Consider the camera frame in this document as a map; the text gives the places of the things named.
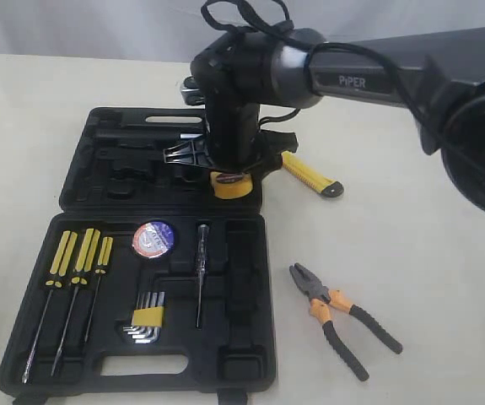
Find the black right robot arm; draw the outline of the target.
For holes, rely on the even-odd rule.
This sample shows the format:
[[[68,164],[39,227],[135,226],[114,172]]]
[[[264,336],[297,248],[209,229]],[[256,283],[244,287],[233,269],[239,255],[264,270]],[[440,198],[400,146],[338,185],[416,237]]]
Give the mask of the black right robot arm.
[[[292,134],[263,129],[259,111],[301,111],[337,97],[409,110],[424,153],[440,153],[458,191],[485,212],[485,27],[354,43],[327,42],[291,22],[230,27],[191,62],[186,103],[202,105],[198,138],[168,164],[227,173],[274,170]]]

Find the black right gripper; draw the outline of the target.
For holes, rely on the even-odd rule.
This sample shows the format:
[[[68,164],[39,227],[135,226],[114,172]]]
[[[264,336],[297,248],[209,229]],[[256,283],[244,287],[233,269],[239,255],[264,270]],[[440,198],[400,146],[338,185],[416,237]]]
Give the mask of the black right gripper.
[[[189,165],[222,173],[270,173],[283,164],[282,153],[294,153],[293,132],[266,130],[266,124],[295,118],[298,109],[282,116],[260,116],[255,103],[240,107],[210,104],[205,108],[205,132],[164,150],[164,162]]]

